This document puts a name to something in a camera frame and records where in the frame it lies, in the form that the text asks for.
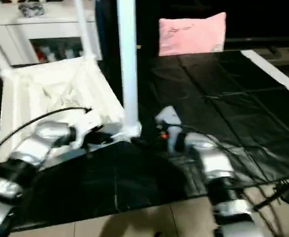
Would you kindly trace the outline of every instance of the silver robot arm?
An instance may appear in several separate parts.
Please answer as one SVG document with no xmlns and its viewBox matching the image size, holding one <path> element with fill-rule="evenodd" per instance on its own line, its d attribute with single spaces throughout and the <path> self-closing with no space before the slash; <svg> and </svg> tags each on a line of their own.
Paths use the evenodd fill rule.
<svg viewBox="0 0 289 237">
<path fill-rule="evenodd" d="M 185 153 L 199 165 L 203 182 L 219 228 L 216 237 L 263 237 L 251 217 L 252 209 L 241 194 L 231 189 L 234 170 L 219 141 L 210 135 L 183 133 L 181 120 L 172 106 L 165 107 L 156 121 L 167 130 L 167 148 L 171 154 Z"/>
<path fill-rule="evenodd" d="M 77 130 L 66 123 L 46 121 L 20 142 L 8 160 L 0 163 L 0 237 L 8 236 L 15 207 L 47 159 L 52 148 L 69 145 Z"/>
</svg>

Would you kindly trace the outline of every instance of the table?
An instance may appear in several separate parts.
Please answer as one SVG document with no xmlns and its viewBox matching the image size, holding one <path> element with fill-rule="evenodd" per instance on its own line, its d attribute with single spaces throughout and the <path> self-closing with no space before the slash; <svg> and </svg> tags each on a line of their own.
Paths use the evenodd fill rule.
<svg viewBox="0 0 289 237">
<path fill-rule="evenodd" d="M 143 137 L 173 105 L 183 124 L 214 135 L 231 153 L 238 187 L 289 178 L 289 91 L 240 52 L 139 60 Z M 118 69 L 108 80 L 120 95 Z M 121 142 L 38 175 L 15 231 L 74 222 L 206 195 L 196 158 Z"/>
</svg>

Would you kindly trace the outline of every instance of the cabinet door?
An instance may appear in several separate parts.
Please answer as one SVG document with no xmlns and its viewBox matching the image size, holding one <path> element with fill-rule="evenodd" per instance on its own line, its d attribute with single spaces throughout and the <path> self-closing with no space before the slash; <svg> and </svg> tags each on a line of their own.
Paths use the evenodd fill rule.
<svg viewBox="0 0 289 237">
<path fill-rule="evenodd" d="M 101 60 L 95 22 L 87 23 L 91 45 Z M 23 24 L 8 26 L 27 63 L 42 63 L 78 57 L 82 53 L 79 26 L 73 23 Z"/>
<path fill-rule="evenodd" d="M 6 26 L 0 26 L 0 49 L 11 65 L 25 63 Z"/>
</svg>

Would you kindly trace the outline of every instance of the white cabinet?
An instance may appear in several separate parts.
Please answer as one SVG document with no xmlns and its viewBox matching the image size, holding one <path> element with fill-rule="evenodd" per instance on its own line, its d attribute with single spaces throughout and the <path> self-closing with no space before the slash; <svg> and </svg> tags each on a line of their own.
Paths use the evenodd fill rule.
<svg viewBox="0 0 289 237">
<path fill-rule="evenodd" d="M 92 50 L 101 60 L 94 4 L 95 0 L 83 0 Z M 44 15 L 26 18 L 17 5 L 0 3 L 0 47 L 11 65 L 47 61 L 49 50 L 56 60 L 79 56 L 82 44 L 74 1 L 47 2 L 43 6 Z"/>
<path fill-rule="evenodd" d="M 79 56 L 82 45 L 79 26 L 76 22 L 42 23 L 6 26 L 25 63 L 41 62 L 40 55 L 46 57 L 46 50 L 55 55 L 56 60 L 65 59 L 65 51 L 70 49 Z M 91 45 L 97 60 L 101 60 L 98 33 L 95 22 L 87 23 Z"/>
<path fill-rule="evenodd" d="M 24 64 L 24 59 L 6 26 L 0 26 L 0 49 L 11 65 Z"/>
</svg>

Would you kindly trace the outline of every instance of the white pole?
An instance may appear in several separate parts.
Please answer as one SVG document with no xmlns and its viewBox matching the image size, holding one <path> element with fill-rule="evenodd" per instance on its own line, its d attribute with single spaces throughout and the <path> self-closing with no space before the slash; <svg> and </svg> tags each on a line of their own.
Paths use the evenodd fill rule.
<svg viewBox="0 0 289 237">
<path fill-rule="evenodd" d="M 91 49 L 91 40 L 87 31 L 87 23 L 85 19 L 82 0 L 74 0 L 74 2 L 75 2 L 75 7 L 76 7 L 77 19 L 79 22 L 80 32 L 82 36 L 81 39 L 82 39 L 82 45 L 83 45 L 83 50 L 84 50 L 84 56 L 87 56 L 87 57 L 91 56 L 95 59 L 96 57 Z"/>
<path fill-rule="evenodd" d="M 135 0 L 117 0 L 126 133 L 139 135 Z"/>
</svg>

